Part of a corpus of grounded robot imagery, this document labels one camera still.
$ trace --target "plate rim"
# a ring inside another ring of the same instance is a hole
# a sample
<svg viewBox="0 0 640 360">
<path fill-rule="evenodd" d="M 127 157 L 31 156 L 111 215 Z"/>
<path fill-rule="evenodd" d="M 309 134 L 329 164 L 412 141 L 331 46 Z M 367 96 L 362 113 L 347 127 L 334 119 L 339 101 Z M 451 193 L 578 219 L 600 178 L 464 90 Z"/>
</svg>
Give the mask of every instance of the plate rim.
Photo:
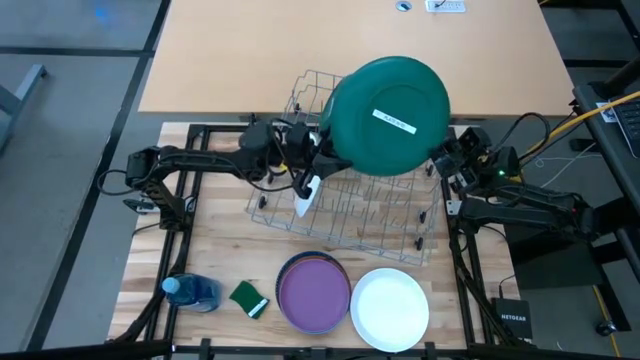
<svg viewBox="0 0 640 360">
<path fill-rule="evenodd" d="M 424 298 L 425 304 L 426 304 L 426 322 L 424 324 L 424 330 L 420 333 L 420 337 L 413 342 L 413 340 L 411 341 L 412 343 L 410 345 L 407 346 L 407 344 L 402 344 L 402 346 L 398 346 L 396 348 L 386 348 L 385 346 L 381 346 L 375 338 L 370 338 L 368 336 L 363 336 L 363 333 L 366 334 L 366 332 L 364 332 L 363 326 L 361 321 L 359 320 L 359 316 L 358 316 L 358 311 L 357 311 L 357 299 L 361 296 L 362 293 L 362 289 L 364 285 L 362 280 L 366 279 L 367 277 L 373 277 L 373 276 L 377 276 L 378 274 L 382 274 L 382 275 L 389 275 L 389 274 L 393 274 L 393 276 L 400 276 L 403 277 L 405 279 L 410 280 L 411 282 L 413 282 L 416 286 L 418 286 L 418 288 L 421 290 L 420 292 L 422 293 L 422 296 Z M 360 338 L 362 340 L 364 340 L 364 342 L 366 342 L 367 344 L 369 344 L 371 347 L 378 349 L 380 351 L 384 351 L 384 352 L 388 352 L 388 353 L 398 353 L 401 351 L 405 351 L 408 349 L 411 349 L 413 346 L 415 346 L 417 343 L 420 342 L 420 340 L 422 339 L 422 337 L 424 336 L 425 332 L 427 331 L 427 328 L 429 326 L 429 320 L 431 318 L 431 314 L 429 311 L 429 301 L 427 299 L 427 296 L 424 292 L 424 289 L 422 289 L 422 286 L 420 286 L 420 284 L 413 278 L 411 277 L 409 274 L 405 273 L 404 271 L 398 270 L 398 269 L 394 269 L 394 268 L 378 268 L 378 269 L 374 269 L 369 271 L 368 273 L 366 273 L 364 276 L 362 276 L 362 278 L 360 278 L 360 280 L 358 280 L 358 282 L 356 283 L 356 286 L 353 288 L 353 291 L 351 293 L 351 304 L 350 304 L 350 317 L 351 317 L 351 322 L 353 323 L 353 327 L 356 329 L 356 332 L 358 333 L 358 335 L 360 336 Z"/>
</svg>

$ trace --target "yellow cable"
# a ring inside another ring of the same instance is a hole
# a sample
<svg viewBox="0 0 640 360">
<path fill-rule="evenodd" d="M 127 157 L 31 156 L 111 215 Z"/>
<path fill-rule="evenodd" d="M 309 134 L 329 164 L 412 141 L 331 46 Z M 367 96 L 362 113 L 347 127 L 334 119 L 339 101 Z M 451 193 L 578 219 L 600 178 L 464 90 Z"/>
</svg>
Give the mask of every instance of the yellow cable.
<svg viewBox="0 0 640 360">
<path fill-rule="evenodd" d="M 569 122 L 567 122 L 567 123 L 563 124 L 562 126 L 558 127 L 558 128 L 557 128 L 557 129 L 555 129 L 554 131 L 552 131 L 552 132 L 551 132 L 551 134 L 549 134 L 549 140 L 548 140 L 548 141 L 553 140 L 553 138 L 555 138 L 556 136 L 560 135 L 562 132 L 564 132 L 564 131 L 565 131 L 565 130 L 567 130 L 568 128 L 570 128 L 570 127 L 572 127 L 572 126 L 574 126 L 574 125 L 577 125 L 577 124 L 579 124 L 579 123 L 583 122 L 585 119 L 588 119 L 588 118 L 590 118 L 590 117 L 591 117 L 591 116 L 593 116 L 593 115 L 599 114 L 599 113 L 601 113 L 601 112 L 602 112 L 602 111 L 604 111 L 604 110 L 611 109 L 611 108 L 612 108 L 612 107 L 614 107 L 614 106 L 618 106 L 618 105 L 620 105 L 620 104 L 622 104 L 622 103 L 624 103 L 624 102 L 627 102 L 627 101 L 629 101 L 629 100 L 633 100 L 633 99 L 635 99 L 635 98 L 637 98 L 637 97 L 640 97 L 640 91 L 636 91 L 636 92 L 634 92 L 634 93 L 633 93 L 633 94 L 631 94 L 631 95 L 627 95 L 627 96 L 625 96 L 625 97 L 623 97 L 623 98 L 620 98 L 620 99 L 618 99 L 618 100 L 616 100 L 616 101 L 613 101 L 613 102 L 611 102 L 611 103 L 609 103 L 609 104 L 606 104 L 606 105 L 600 106 L 599 108 L 597 108 L 597 109 L 595 109 L 595 110 L 591 110 L 591 111 L 589 111 L 588 113 L 584 113 L 584 114 L 582 114 L 582 115 L 580 115 L 580 116 L 578 116 L 578 117 L 574 118 L 573 120 L 571 120 L 571 121 L 569 121 Z M 536 148 L 536 147 L 537 147 L 541 142 L 542 142 L 542 141 L 539 141 L 538 143 L 536 143 L 535 145 L 533 145 L 532 147 L 530 147 L 530 148 L 529 148 L 529 150 L 527 150 L 527 152 L 529 152 L 529 151 L 531 151 L 532 149 Z"/>
<path fill-rule="evenodd" d="M 609 321 L 609 315 L 607 314 L 607 310 L 604 308 L 604 301 L 602 301 L 602 296 L 600 296 L 600 292 L 598 288 L 593 285 L 593 293 L 596 294 L 596 299 L 598 299 L 598 305 L 600 305 L 600 311 L 602 311 L 602 316 L 606 321 Z M 616 343 L 616 337 L 613 336 L 613 333 L 609 335 L 611 339 L 611 347 L 613 347 L 613 352 L 616 354 L 616 357 L 620 357 L 620 350 L 618 350 L 618 343 Z"/>
</svg>

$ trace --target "wooden table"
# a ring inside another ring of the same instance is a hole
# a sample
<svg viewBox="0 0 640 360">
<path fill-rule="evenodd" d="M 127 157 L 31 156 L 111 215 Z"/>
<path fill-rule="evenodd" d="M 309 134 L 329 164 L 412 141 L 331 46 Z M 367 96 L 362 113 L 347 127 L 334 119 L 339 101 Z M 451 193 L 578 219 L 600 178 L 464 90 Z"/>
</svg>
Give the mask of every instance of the wooden table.
<svg viewBox="0 0 640 360">
<path fill-rule="evenodd" d="M 183 147 L 188 127 L 187 123 L 165 123 L 159 145 Z M 231 150 L 236 146 L 238 135 L 214 133 L 210 149 Z M 173 174 L 167 178 L 166 184 L 175 187 L 176 181 L 177 174 Z M 275 278 L 280 267 L 297 253 L 319 250 L 331 254 L 342 264 L 352 286 L 364 274 L 376 268 L 392 267 L 407 272 L 420 283 L 429 302 L 431 315 L 423 341 L 432 341 L 442 349 L 465 347 L 444 211 L 439 212 L 437 219 L 435 249 L 431 259 L 420 267 L 332 247 L 323 240 L 252 222 L 245 212 L 251 191 L 248 184 L 230 175 L 203 176 L 186 270 L 220 281 L 224 299 L 220 308 L 212 313 L 179 311 L 175 328 L 177 345 L 199 345 L 201 338 L 208 337 L 214 346 L 368 347 L 357 335 L 348 317 L 333 332 L 311 336 L 293 329 L 280 313 L 274 294 Z M 189 194 L 190 189 L 185 189 L 185 193 Z M 158 218 L 153 215 L 141 216 L 138 227 L 157 221 Z M 110 338 L 124 332 L 151 297 L 164 235 L 165 231 L 153 228 L 133 238 L 109 330 Z M 499 281 L 513 274 L 508 246 L 500 235 L 485 229 L 476 238 L 487 296 L 497 296 Z M 176 241 L 174 256 L 178 243 Z M 259 320 L 248 318 L 238 304 L 228 299 L 241 280 L 251 281 L 263 296 L 272 300 Z M 506 297 L 519 298 L 515 279 L 505 281 L 503 288 Z M 477 305 L 471 296 L 469 298 L 476 339 L 482 341 Z M 158 322 L 157 338 L 162 337 L 166 311 L 165 302 Z"/>
<path fill-rule="evenodd" d="M 281 113 L 307 69 L 347 75 L 374 59 L 421 60 L 457 117 L 571 112 L 572 83 L 536 0 L 172 1 L 142 112 Z"/>
</svg>

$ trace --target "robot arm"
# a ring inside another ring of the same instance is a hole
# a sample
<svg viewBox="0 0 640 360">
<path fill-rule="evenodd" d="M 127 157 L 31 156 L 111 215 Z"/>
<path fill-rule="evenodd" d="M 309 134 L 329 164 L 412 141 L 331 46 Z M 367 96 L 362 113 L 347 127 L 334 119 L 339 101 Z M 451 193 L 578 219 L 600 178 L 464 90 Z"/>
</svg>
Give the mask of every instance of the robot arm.
<svg viewBox="0 0 640 360">
<path fill-rule="evenodd" d="M 447 139 L 431 154 L 437 171 L 460 195 L 459 201 L 447 203 L 447 212 L 457 215 L 463 231 L 477 233 L 483 225 L 499 223 L 559 232 L 569 243 L 595 239 L 593 209 L 580 195 L 525 184 L 519 179 L 515 150 L 490 147 L 482 129 L 469 128 L 459 139 Z M 507 202 L 493 204 L 489 202 L 493 197 Z"/>
<path fill-rule="evenodd" d="M 239 149 L 231 152 L 149 147 L 129 155 L 125 183 L 144 192 L 160 209 L 160 228 L 182 231 L 191 214 L 185 199 L 175 197 L 163 180 L 175 171 L 227 173 L 257 186 L 272 166 L 291 170 L 291 188 L 307 199 L 313 176 L 327 176 L 351 166 L 332 150 L 328 131 L 315 134 L 303 123 L 292 124 L 283 134 L 270 122 L 258 121 L 239 138 Z"/>
</svg>

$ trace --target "black clamp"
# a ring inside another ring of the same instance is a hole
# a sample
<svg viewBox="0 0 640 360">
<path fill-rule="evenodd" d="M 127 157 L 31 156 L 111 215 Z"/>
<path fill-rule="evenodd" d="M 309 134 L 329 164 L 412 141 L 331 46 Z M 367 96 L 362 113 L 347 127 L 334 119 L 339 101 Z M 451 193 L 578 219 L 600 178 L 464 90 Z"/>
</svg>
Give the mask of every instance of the black clamp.
<svg viewBox="0 0 640 360">
<path fill-rule="evenodd" d="M 312 347 L 311 348 L 311 360 L 326 360 L 327 348 L 325 347 Z"/>
<path fill-rule="evenodd" d="M 424 357 L 422 360 L 436 360 L 438 355 L 436 354 L 436 344 L 432 342 L 424 343 Z"/>
<path fill-rule="evenodd" d="M 211 353 L 211 339 L 205 338 L 200 340 L 200 351 L 198 351 L 198 360 L 213 360 L 215 354 Z"/>
</svg>

